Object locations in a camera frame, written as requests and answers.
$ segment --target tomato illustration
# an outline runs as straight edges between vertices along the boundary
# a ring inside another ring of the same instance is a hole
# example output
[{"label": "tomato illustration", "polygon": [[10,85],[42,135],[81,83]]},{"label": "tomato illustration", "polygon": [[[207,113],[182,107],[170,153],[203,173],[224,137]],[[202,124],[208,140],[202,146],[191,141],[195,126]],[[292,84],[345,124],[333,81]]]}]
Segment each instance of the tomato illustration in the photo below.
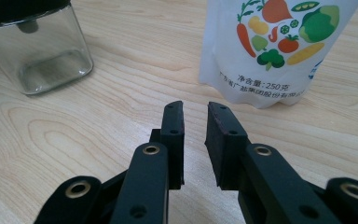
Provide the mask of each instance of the tomato illustration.
[{"label": "tomato illustration", "polygon": [[291,53],[298,49],[298,35],[287,36],[278,43],[278,49],[283,53]]}]

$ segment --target plastic packaging bag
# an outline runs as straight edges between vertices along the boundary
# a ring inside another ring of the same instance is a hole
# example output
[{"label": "plastic packaging bag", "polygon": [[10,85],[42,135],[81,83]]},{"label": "plastic packaging bag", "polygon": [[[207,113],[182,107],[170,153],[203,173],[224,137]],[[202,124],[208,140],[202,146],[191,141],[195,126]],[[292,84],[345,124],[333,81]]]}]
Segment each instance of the plastic packaging bag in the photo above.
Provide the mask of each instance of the plastic packaging bag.
[{"label": "plastic packaging bag", "polygon": [[200,82],[234,104],[297,103],[358,0],[208,0]]}]

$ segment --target jar lid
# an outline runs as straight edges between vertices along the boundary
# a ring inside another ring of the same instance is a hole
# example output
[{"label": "jar lid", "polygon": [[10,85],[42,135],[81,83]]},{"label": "jar lid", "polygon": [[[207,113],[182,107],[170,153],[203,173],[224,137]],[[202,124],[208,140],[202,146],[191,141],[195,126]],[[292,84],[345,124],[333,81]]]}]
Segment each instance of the jar lid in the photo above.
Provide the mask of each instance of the jar lid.
[{"label": "jar lid", "polygon": [[0,26],[30,20],[48,11],[69,5],[71,0],[0,0]]}]

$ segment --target light wood surface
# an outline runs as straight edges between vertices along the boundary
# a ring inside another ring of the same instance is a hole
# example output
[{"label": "light wood surface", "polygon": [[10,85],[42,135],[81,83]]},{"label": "light wood surface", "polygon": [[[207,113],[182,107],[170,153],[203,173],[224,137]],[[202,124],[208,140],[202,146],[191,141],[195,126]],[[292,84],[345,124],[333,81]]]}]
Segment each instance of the light wood surface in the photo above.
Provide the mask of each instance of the light wood surface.
[{"label": "light wood surface", "polygon": [[203,145],[207,104],[229,106],[252,142],[271,145],[309,182],[358,179],[358,10],[296,105],[232,105],[198,82],[206,0],[74,0],[95,68],[37,97],[0,71],[0,223],[32,223],[76,175],[126,170],[159,128],[163,106],[184,102],[185,181],[170,223],[244,223],[236,192],[215,186]]}]

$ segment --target tabletop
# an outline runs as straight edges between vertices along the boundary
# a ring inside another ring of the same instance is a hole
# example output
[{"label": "tabletop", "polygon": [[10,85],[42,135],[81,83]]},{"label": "tabletop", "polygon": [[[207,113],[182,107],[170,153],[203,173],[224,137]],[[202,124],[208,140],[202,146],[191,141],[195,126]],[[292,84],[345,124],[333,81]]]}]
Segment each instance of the tabletop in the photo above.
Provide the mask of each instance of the tabletop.
[{"label": "tabletop", "polygon": [[65,180],[125,171],[184,102],[185,184],[170,191],[170,223],[244,223],[237,192],[216,186],[204,145],[207,104],[231,108],[252,142],[277,148],[305,180],[358,179],[358,9],[295,105],[227,102],[199,84],[207,0],[72,1],[94,69],[35,97],[0,70],[0,223],[32,223]]}]

